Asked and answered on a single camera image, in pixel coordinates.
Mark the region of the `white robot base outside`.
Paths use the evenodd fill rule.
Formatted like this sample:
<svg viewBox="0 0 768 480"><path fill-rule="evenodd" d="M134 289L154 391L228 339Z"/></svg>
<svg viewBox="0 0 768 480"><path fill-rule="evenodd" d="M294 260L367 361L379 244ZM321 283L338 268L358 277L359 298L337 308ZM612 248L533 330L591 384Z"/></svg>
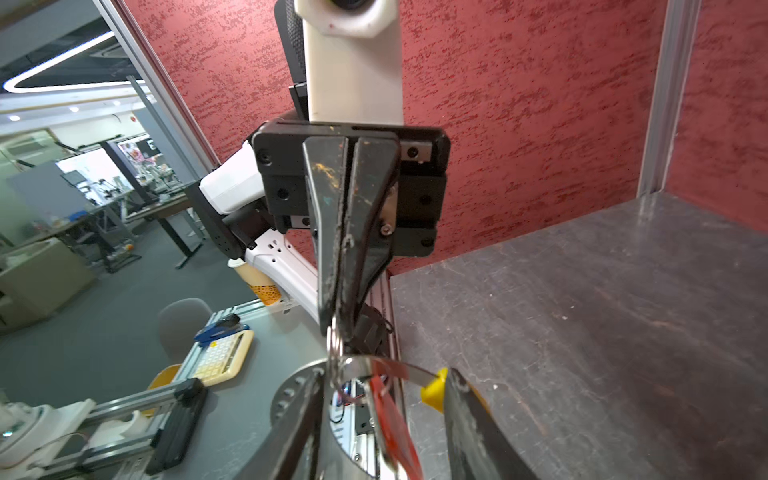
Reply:
<svg viewBox="0 0 768 480"><path fill-rule="evenodd" d="M79 427L95 406L92 399L59 408L2 403L1 478L40 478L68 442L85 439Z"/></svg>

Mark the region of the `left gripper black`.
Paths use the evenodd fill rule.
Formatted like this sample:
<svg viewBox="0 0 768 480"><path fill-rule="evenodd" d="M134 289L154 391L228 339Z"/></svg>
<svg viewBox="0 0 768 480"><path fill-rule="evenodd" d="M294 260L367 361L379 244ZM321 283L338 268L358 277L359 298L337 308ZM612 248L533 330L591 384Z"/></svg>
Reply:
<svg viewBox="0 0 768 480"><path fill-rule="evenodd" d="M397 256L432 253L451 142L436 127L276 119L250 137L281 232L306 217L314 234L323 329L354 333L372 230Z"/></svg>

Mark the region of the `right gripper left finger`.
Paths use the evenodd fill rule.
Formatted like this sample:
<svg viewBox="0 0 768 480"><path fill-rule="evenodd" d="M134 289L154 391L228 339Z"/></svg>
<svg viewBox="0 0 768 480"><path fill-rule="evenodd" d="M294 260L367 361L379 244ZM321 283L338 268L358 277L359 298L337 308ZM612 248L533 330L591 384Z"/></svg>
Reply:
<svg viewBox="0 0 768 480"><path fill-rule="evenodd" d="M235 479L315 479L324 374L310 369L259 449Z"/></svg>

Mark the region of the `metal keyring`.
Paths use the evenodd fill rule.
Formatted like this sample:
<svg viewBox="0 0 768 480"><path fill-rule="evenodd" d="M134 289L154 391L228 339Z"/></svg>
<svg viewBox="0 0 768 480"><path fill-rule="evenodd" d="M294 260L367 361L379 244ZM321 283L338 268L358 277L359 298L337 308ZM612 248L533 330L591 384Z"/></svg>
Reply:
<svg viewBox="0 0 768 480"><path fill-rule="evenodd" d="M316 477L318 479L372 479L374 476L370 474L366 468L354 461L350 454L344 451L342 445L335 437L333 428L331 427L330 416L330 402L332 396L335 394L342 395L344 393L343 386L346 383L353 384L355 381L360 380L363 383L364 393L360 398L352 396L349 401L351 403L362 402L368 405L368 410L371 414L368 423L372 426L374 432L375 417L371 413L366 398L367 382L372 376L380 376L390 394L390 391L403 381L412 383L421 388L425 387L436 377L436 374L420 367L384 357L371 355L344 355L342 353L342 340L332 327L328 328L327 343L327 375L329 378L325 381L326 399L324 401L322 412ZM403 474L407 478L407 475L402 469L393 471L384 463L382 454L377 445L375 432L374 448L373 461L379 465L381 471L388 470L395 476Z"/></svg>

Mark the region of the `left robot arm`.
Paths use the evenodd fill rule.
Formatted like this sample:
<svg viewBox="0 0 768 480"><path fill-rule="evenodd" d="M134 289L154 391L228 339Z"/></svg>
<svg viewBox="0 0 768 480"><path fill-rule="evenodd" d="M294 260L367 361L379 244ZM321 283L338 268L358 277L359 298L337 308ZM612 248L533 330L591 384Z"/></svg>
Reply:
<svg viewBox="0 0 768 480"><path fill-rule="evenodd" d="M275 281L350 354L388 356L368 295L396 257L433 252L451 143L404 121L395 1L279 1L291 111L187 197L219 250Z"/></svg>

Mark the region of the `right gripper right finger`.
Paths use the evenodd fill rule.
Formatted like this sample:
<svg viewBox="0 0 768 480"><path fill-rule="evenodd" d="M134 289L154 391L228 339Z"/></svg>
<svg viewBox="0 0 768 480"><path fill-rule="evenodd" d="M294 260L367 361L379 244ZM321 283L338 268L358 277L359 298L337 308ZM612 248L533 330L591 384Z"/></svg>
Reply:
<svg viewBox="0 0 768 480"><path fill-rule="evenodd" d="M443 416L453 479L536 478L504 436L480 396L454 368L450 368L446 376Z"/></svg>

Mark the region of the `yellow capped key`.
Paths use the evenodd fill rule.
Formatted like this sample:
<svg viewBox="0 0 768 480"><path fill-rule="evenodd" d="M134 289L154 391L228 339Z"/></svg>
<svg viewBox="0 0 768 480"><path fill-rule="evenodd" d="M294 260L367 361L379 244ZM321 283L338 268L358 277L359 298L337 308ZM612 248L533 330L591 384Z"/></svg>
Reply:
<svg viewBox="0 0 768 480"><path fill-rule="evenodd" d="M420 397L423 404L431 407L439 413L444 413L444 398L448 368L440 369L436 377L427 386L420 389Z"/></svg>

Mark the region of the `red capped key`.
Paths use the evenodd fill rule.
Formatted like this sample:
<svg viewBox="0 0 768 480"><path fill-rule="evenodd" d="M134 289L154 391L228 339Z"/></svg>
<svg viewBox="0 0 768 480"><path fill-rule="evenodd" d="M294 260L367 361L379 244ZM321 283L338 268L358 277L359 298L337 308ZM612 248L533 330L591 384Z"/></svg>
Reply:
<svg viewBox="0 0 768 480"><path fill-rule="evenodd" d="M422 480L423 470L407 423L380 376L368 380L366 398L375 417L374 432L384 463L393 471L402 469L408 479Z"/></svg>

